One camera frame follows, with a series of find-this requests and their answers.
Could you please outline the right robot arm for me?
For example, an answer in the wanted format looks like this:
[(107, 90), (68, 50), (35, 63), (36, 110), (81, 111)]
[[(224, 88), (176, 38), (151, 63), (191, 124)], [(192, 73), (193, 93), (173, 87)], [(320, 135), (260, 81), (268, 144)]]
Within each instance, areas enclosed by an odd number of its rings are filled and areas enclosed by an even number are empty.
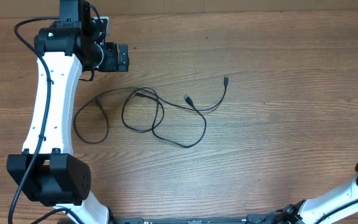
[(295, 205), (287, 205), (273, 218), (273, 223), (329, 224), (358, 212), (358, 163), (356, 174), (328, 193)]

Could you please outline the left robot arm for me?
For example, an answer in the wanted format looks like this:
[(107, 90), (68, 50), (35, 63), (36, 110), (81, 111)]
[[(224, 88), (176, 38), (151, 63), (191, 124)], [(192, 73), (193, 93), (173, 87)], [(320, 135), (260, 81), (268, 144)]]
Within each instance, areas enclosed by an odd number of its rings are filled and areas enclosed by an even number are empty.
[(60, 14), (39, 30), (30, 50), (38, 84), (30, 129), (19, 154), (7, 158), (17, 195), (64, 212), (74, 223), (113, 223), (91, 192), (88, 164), (73, 154), (71, 124), (81, 74), (127, 72), (128, 46), (107, 42), (109, 19), (87, 1), (60, 2)]

